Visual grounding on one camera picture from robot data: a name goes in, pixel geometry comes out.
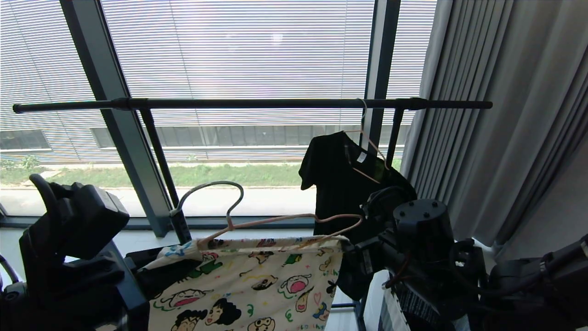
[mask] gray curtain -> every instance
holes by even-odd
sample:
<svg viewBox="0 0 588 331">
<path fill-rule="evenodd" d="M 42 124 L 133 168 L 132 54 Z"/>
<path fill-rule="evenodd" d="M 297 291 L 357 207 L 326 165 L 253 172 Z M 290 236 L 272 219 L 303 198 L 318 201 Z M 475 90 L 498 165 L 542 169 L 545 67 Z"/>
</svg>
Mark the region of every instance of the gray curtain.
<svg viewBox="0 0 588 331">
<path fill-rule="evenodd" d="M 588 1 L 439 1 L 421 97 L 491 110 L 415 115 L 401 172 L 457 239 L 506 242 L 588 129 Z"/>
</svg>

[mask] grass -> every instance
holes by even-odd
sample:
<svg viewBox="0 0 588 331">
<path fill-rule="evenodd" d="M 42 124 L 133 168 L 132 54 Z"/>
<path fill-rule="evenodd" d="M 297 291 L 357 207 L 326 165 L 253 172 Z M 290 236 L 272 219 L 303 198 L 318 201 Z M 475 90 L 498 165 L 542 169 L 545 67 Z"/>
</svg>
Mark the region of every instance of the grass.
<svg viewBox="0 0 588 331">
<path fill-rule="evenodd" d="M 392 167 L 399 170 L 401 160 L 393 160 Z M 299 165 L 248 164 L 235 167 L 228 164 L 220 166 L 196 165 L 194 167 L 170 167 L 173 183 L 176 186 L 195 186 L 214 180 L 235 181 L 243 186 L 298 186 Z M 0 171 L 0 183 L 7 185 L 21 184 L 31 173 L 41 173 L 43 167 L 34 170 L 22 168 Z M 60 184 L 94 184 L 100 187 L 132 187 L 124 168 L 63 168 L 61 173 L 50 178 Z"/>
</svg>

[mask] white garment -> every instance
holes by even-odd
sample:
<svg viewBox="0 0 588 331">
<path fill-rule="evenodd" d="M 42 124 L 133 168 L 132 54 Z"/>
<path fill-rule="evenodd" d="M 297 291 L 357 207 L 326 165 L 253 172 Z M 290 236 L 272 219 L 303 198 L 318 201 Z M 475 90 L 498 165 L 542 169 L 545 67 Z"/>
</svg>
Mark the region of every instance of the white garment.
<svg viewBox="0 0 588 331">
<path fill-rule="evenodd" d="M 323 330 L 343 253 L 336 237 L 196 241 L 164 248 L 145 268 L 202 264 L 151 300 L 149 330 Z"/>
</svg>

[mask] clothes hanger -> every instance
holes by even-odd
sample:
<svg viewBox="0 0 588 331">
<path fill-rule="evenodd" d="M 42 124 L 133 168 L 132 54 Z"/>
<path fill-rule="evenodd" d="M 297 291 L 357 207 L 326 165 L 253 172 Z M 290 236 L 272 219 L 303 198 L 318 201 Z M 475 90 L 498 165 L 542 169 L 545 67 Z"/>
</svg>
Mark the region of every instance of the clothes hanger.
<svg viewBox="0 0 588 331">
<path fill-rule="evenodd" d="M 234 181 L 218 180 L 218 181 L 211 181 L 210 183 L 200 184 L 196 187 L 192 187 L 188 192 L 186 192 L 182 196 L 182 198 L 180 199 L 180 202 L 178 203 L 178 207 L 169 212 L 169 216 L 173 217 L 174 215 L 176 215 L 180 211 L 182 211 L 182 206 L 183 206 L 184 202 L 186 202 L 186 199 L 188 198 L 188 196 L 190 196 L 190 194 L 200 190 L 201 188 L 205 188 L 205 187 L 209 187 L 209 186 L 213 186 L 213 185 L 231 185 L 231 186 L 235 186 L 236 188 L 239 189 L 239 198 L 226 211 L 226 223 L 228 225 L 228 229 L 230 229 L 229 231 L 233 230 L 235 227 L 234 227 L 233 221 L 230 217 L 230 213 L 231 213 L 231 211 L 233 211 L 233 209 L 235 209 L 235 207 L 237 207 L 237 205 L 241 202 L 241 200 L 243 200 L 243 196 L 245 195 L 245 192 L 243 191 L 243 187 L 241 185 L 239 185 L 238 183 L 235 183 Z"/>
<path fill-rule="evenodd" d="M 325 240 L 327 240 L 327 239 L 329 239 L 331 237 L 338 236 L 338 235 L 340 235 L 340 234 L 342 234 L 342 233 L 344 233 L 346 231 L 349 231 L 349 230 L 351 230 L 351 229 L 359 226 L 362 223 L 362 221 L 363 221 L 363 216 L 361 216 L 359 214 L 339 214 L 339 215 L 334 215 L 334 216 L 328 217 L 328 218 L 326 218 L 324 220 L 319 219 L 319 217 L 317 215 L 315 215 L 315 214 L 296 214 L 296 215 L 287 215 L 287 216 L 272 217 L 272 218 L 269 218 L 269 219 L 264 219 L 264 220 L 259 220 L 259 221 L 253 221 L 253 222 L 247 222 L 247 223 L 243 223 L 243 224 L 237 224 L 237 225 L 234 225 L 232 227 L 231 226 L 227 226 L 226 228 L 222 229 L 221 231 L 219 231 L 219 232 L 217 232 L 217 233 L 215 233 L 213 235 L 210 235 L 210 236 L 208 236 L 208 237 L 206 237 L 204 239 L 200 239 L 197 242 L 196 245 L 199 246 L 199 247 L 202 247 L 203 245 L 209 243 L 211 240 L 217 238 L 221 234 L 227 233 L 227 232 L 232 231 L 234 229 L 242 229 L 242 228 L 245 228 L 245 227 L 250 227 L 250 226 L 255 226 L 255 225 L 260 225 L 260 224 L 266 224 L 266 223 L 271 223 L 271 222 L 276 222 L 276 221 L 283 221 L 283 220 L 290 220 L 290 219 L 298 219 L 298 218 L 301 218 L 301 217 L 312 217 L 318 223 L 325 223 L 325 222 L 329 222 L 329 221 L 332 221 L 334 219 L 339 219 L 339 218 L 342 218 L 342 217 L 353 217 L 353 218 L 357 218 L 359 220 L 355 224 L 353 224 L 353 225 L 351 225 L 349 227 L 346 227 L 343 230 L 339 230 L 339 231 L 336 231 L 336 232 L 334 232 L 332 234 L 325 235 L 325 236 L 323 236 L 322 238 L 320 238 L 317 241 L 306 242 L 304 244 L 301 244 L 296 249 L 301 249 L 303 247 L 306 247 L 308 245 L 315 244 L 315 243 L 321 243 L 321 242 L 323 242 L 323 241 L 325 241 Z"/>
<path fill-rule="evenodd" d="M 364 99 L 360 99 L 357 98 L 358 100 L 360 100 L 361 102 L 363 102 L 363 115 L 362 115 L 362 121 L 363 121 L 363 117 L 365 116 L 366 112 L 368 111 L 368 105 L 366 104 Z M 385 160 L 386 158 L 384 157 L 384 154 L 382 154 L 382 152 L 379 150 L 379 148 L 376 146 L 376 144 L 374 144 L 372 142 L 372 140 L 370 140 L 370 138 L 363 132 L 363 130 L 360 128 L 359 130 L 344 130 L 343 132 L 349 133 L 349 132 L 359 132 L 362 134 L 362 137 L 364 137 L 365 139 L 367 139 L 367 141 L 370 143 L 370 145 L 372 145 L 372 147 L 382 156 L 382 158 Z M 388 167 L 388 165 L 386 164 L 386 161 L 384 161 L 384 168 L 387 171 L 390 171 L 390 168 Z M 363 175 L 364 177 L 368 178 L 369 180 L 373 181 L 376 184 L 381 184 L 379 181 L 377 181 L 376 179 L 372 178 L 371 176 L 367 175 L 366 173 L 364 173 L 363 171 L 352 167 L 353 170 L 357 171 L 358 173 L 360 173 L 361 175 Z"/>
</svg>

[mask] clothes rack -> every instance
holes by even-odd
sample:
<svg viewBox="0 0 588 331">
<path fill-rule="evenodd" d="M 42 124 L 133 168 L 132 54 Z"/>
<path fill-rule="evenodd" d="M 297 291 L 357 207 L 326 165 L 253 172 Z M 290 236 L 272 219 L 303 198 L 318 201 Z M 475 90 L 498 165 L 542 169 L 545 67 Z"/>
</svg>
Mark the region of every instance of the clothes rack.
<svg viewBox="0 0 588 331">
<path fill-rule="evenodd" d="M 151 98 L 118 98 L 107 101 L 80 101 L 80 102 L 52 102 L 44 104 L 15 104 L 12 110 L 17 114 L 38 111 L 65 111 L 65 110 L 90 110 L 112 108 L 117 110 L 139 111 L 149 139 L 160 166 L 163 180 L 168 188 L 172 205 L 177 208 L 179 198 L 173 179 L 165 160 L 163 148 L 155 130 L 152 110 L 158 108 L 182 109 L 182 108 L 394 108 L 392 132 L 388 143 L 386 164 L 392 165 L 396 140 L 400 131 L 400 123 L 405 110 L 421 110 L 425 108 L 450 108 L 450 109 L 489 109 L 492 102 L 489 101 L 445 101 L 426 100 L 423 98 L 398 98 L 398 99 L 151 99 Z M 173 229 L 180 244 L 192 240 L 183 213 L 171 217 Z M 353 307 L 358 323 L 358 331 L 365 331 L 363 312 L 366 307 L 367 295 L 361 301 L 352 303 L 333 304 L 334 308 Z"/>
</svg>

